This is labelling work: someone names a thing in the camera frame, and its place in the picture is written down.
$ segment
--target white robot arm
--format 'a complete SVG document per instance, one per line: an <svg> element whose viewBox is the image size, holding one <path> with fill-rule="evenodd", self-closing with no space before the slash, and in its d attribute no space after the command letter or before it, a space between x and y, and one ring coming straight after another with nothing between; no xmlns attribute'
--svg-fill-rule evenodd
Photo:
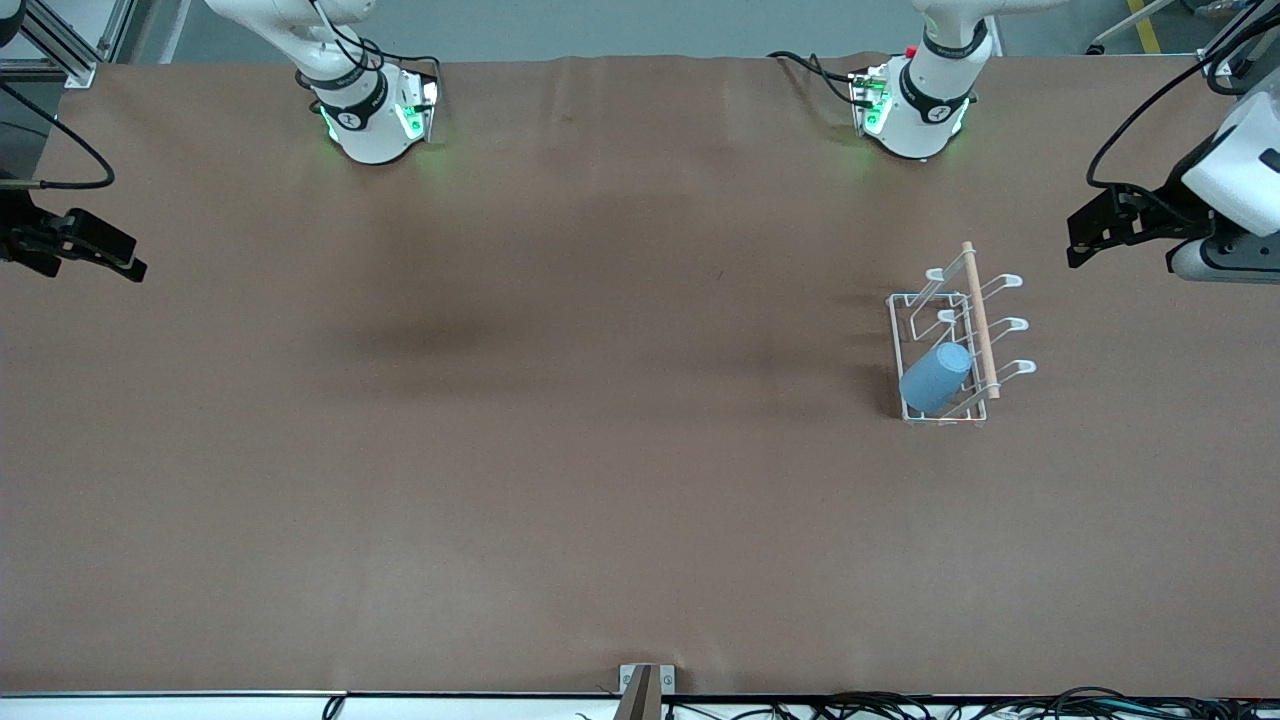
<svg viewBox="0 0 1280 720"><path fill-rule="evenodd" d="M1166 256L1189 281L1280 283L1280 69L1243 96L1155 191L1112 183L1068 220L1079 268L1120 245L1183 240Z"/></svg>
<svg viewBox="0 0 1280 720"><path fill-rule="evenodd" d="M329 136L353 160L389 163L428 140L439 100L436 78L370 53L348 26L376 0L206 0L284 53L320 99Z"/></svg>
<svg viewBox="0 0 1280 720"><path fill-rule="evenodd" d="M852 78L859 132L902 158L925 159L946 147L973 83L991 58L986 18L1032 13L1066 0L913 0L924 38L913 56L895 56Z"/></svg>

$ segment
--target cable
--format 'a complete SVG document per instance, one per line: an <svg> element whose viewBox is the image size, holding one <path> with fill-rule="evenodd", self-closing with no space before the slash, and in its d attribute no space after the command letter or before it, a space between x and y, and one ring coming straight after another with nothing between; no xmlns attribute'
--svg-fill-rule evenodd
<svg viewBox="0 0 1280 720"><path fill-rule="evenodd" d="M768 715L772 717L777 715L777 708L771 706L771 707L762 707L759 710L748 710L746 712L739 712L730 720L746 720L746 717L754 717L756 715Z"/></svg>
<svg viewBox="0 0 1280 720"><path fill-rule="evenodd" d="M36 113L37 115L40 115L41 118L44 118L46 122L49 122L49 124L51 124L55 128L60 129L63 132L63 135L65 135L67 137L74 140L76 145L79 145L81 147L83 147L84 151L88 152L90 156L93 158L93 160L96 160L97 164L102 167L102 172L106 173L106 177L104 177L102 179L100 179L100 181L92 181L92 182L55 182L55 181L36 181L36 179L32 179L32 181L6 181L6 179L0 179L0 188L8 188L8 190L37 190L37 188L38 190L99 190L99 188L106 187L106 186L111 184L113 182L115 182L115 169L111 168L111 164L108 163L106 158L104 158L101 152L99 152L97 150L95 150L93 146L90 145L83 137L81 137L79 135L77 135L76 131L73 131L72 128L64 126L61 120L59 120L54 115L50 115L49 113L46 113L40 105L36 105L31 100L27 100L27 97L23 94L20 94L17 90L9 87L9 83L0 82L0 90L3 90L4 92L6 92L9 96L12 96L18 102L22 102L23 105L26 105L28 110L31 110L32 113Z"/></svg>
<svg viewBox="0 0 1280 720"><path fill-rule="evenodd" d="M724 720L723 717L721 717L719 715L716 715L714 712L708 712L708 711L703 710L701 707L694 707L692 705L681 705L681 703L677 702L677 703L672 703L671 707L672 708L678 707L681 710L687 710L690 712L696 712L696 714L701 715L703 717L709 717L710 720Z"/></svg>
<svg viewBox="0 0 1280 720"><path fill-rule="evenodd" d="M13 129L20 129L22 132L29 132L31 135L38 135L40 137L49 138L47 132L42 132L36 128L28 128L27 126L19 126L18 123L10 123L9 120L0 120L0 126L9 127Z"/></svg>
<svg viewBox="0 0 1280 720"><path fill-rule="evenodd" d="M1089 168L1084 173L1084 181L1089 186L1097 187L1097 188L1101 188L1101 190L1112 190L1112 191L1117 191L1117 192L1128 192L1128 193L1134 195L1137 197L1143 197L1148 202L1158 206L1161 210L1164 210L1165 213L1167 213L1170 217L1172 217L1178 222L1180 222L1183 224L1188 224L1188 225L1193 224L1189 219L1187 219L1185 215L1183 215L1176 209L1174 209L1171 205L1169 205L1162 199L1160 199L1158 196L1156 196L1155 192L1152 192L1152 191L1149 191L1149 190L1147 190L1147 188L1144 188L1144 187L1142 187L1139 184L1126 183L1126 182L1105 182L1105 181L1098 181L1097 179L1098 165L1102 164L1102 159L1106 156L1107 152L1111 151L1111 147L1115 146L1115 143L1120 140L1120 137L1123 137L1124 133L1128 132L1130 127L1133 127L1133 124L1138 120L1138 118L1140 118L1143 115L1143 113L1146 113L1147 110L1151 109L1152 105L1155 105L1156 102L1158 102L1160 99L1162 99L1165 95L1169 95L1169 92L1172 91L1179 85L1181 85L1183 81L1185 81L1187 78L1192 77L1197 72L1201 72L1204 67L1210 67L1210 65L1216 67L1217 64L1221 63L1221 60L1224 58L1230 56L1231 53L1234 53L1236 47L1239 47L1244 42L1248 42L1253 37L1257 37L1258 35L1265 33L1266 31L1271 29L1272 27L1275 27L1277 24L1280 24L1280 13L1272 12L1272 13L1268 14L1268 17L1263 17L1263 18L1258 19L1257 22L1254 22L1253 24L1251 24L1247 29L1244 29L1240 35L1238 35L1235 38L1233 38L1230 42L1222 45L1221 47L1219 47L1217 50L1213 50L1212 53L1206 54L1203 59L1201 59L1194 65L1192 65L1192 67L1187 68L1185 70L1183 70L1181 73L1179 73L1176 77L1174 77L1174 79L1166 82L1160 90L1157 90L1155 94L1152 94L1149 97L1147 97L1140 105L1138 105L1138 108L1133 113L1129 114L1128 118L1125 118L1125 120L1123 123L1120 123L1120 127L1116 128L1115 132L1111 133L1111 137L1108 137L1106 140L1106 142L1102 143L1102 147L1100 147L1098 151L1093 155L1093 159L1089 160Z"/></svg>
<svg viewBox="0 0 1280 720"><path fill-rule="evenodd" d="M919 700L888 692L836 693L827 700L826 707L840 710L842 719L856 712L868 712L884 720L934 720L933 714ZM919 710L920 717L908 712L906 707Z"/></svg>
<svg viewBox="0 0 1280 720"><path fill-rule="evenodd" d="M1228 26L1228 28L1224 29L1222 33L1219 36L1217 42L1215 42L1213 45L1210 45L1208 47L1204 49L1204 55L1210 55L1211 53L1213 53L1215 50L1217 50L1219 46L1222 42L1225 42L1229 37L1231 37L1231 33L1235 32L1236 28L1239 28L1245 20L1248 20L1249 17L1253 15L1253 12L1257 10L1261 6L1262 6L1262 3L1254 3L1254 4L1249 5L1248 10L1244 10L1243 13L1235 15L1235 18L1231 19L1231 24Z"/></svg>
<svg viewBox="0 0 1280 720"><path fill-rule="evenodd" d="M397 55L396 53L387 53L387 51L384 51L372 40L366 40L366 38L362 38L362 37L351 37L351 36L347 36L340 29L338 29L338 26L335 26L333 23L333 20L329 19L328 13L325 13L324 8L320 6L319 0L308 0L308 1L311 3L311 6L315 8L316 13L320 15L320 19L324 20L324 24L329 28L329 32L332 32L334 35L334 44L338 45L338 49L342 50L342 54L348 60L351 60L351 63L353 65L356 65L357 68L364 69L364 70L370 70L370 72L378 70L381 67L381 64L385 63L388 59L402 60L402 61L406 61L406 63L428 61L428 63L431 63L431 67L434 68L434 73L435 74L426 76L426 77L431 78L435 82L440 82L440 59L436 58L435 55ZM347 50L346 45L343 45L343 41L346 41L349 45L355 45L356 47L360 47L360 50L361 50L361 53L364 55L361 58L361 60L356 60L351 55L351 53ZM379 59L378 67L366 65L364 63L364 60L369 55L376 55L378 56L378 59Z"/></svg>
<svg viewBox="0 0 1280 720"><path fill-rule="evenodd" d="M790 53L787 50L778 50L777 53L769 53L768 55L765 55L765 58L771 58L771 59L774 59L774 60L778 60L778 59L781 59L781 60L791 60L792 63L800 65L801 68L809 70L810 73L824 72L824 70L819 70L817 65L810 64L809 60L805 60L800 55L796 55L795 53ZM831 79L838 79L838 81L849 82L849 77L847 76L840 76L840 74L835 74L835 73L826 73L826 74Z"/></svg>
<svg viewBox="0 0 1280 720"><path fill-rule="evenodd" d="M1185 715L1169 712L1169 708L1183 710ZM1128 716L1160 717L1165 720L1258 720L1249 707L1240 707L1236 701L1202 701L1193 698L1161 698L1144 702L1126 697L1110 688L1082 687L1052 697L1020 697L995 701L983 706L969 720L980 720L993 712L1010 710L1024 714L1023 720L1061 720L1064 717L1084 717L1094 720L1125 720ZM963 706L947 712L947 719L959 719Z"/></svg>
<svg viewBox="0 0 1280 720"><path fill-rule="evenodd" d="M795 53L788 53L786 50L778 50L777 53L769 53L768 56L773 58L773 59L777 59L777 60L791 60L791 61L796 63L797 65L800 65L801 68L809 70L810 73L820 77L822 81L827 83L827 87L831 88L831 92L833 92L836 95L836 97L840 97L841 100L844 100L845 102L847 102L847 104L850 104L850 105L852 105L855 108L870 108L872 106L872 104L868 102L868 101L865 101L865 100L855 100L855 99L845 95L844 92L840 91L838 87L836 87L836 83L833 82L833 81L849 82L849 76L850 74L860 73L860 72L865 70L867 68L859 68L856 70L851 70L850 73L841 76L841 74L837 74L837 73L828 72L826 68L823 68L822 67L822 60L818 59L818 54L817 53L809 55L808 60L804 60L804 59L800 58L800 55L796 55Z"/></svg>
<svg viewBox="0 0 1280 720"><path fill-rule="evenodd" d="M338 714L342 712L342 707L347 705L347 696L337 694L329 698L324 703L324 711L320 712L320 720L335 720Z"/></svg>

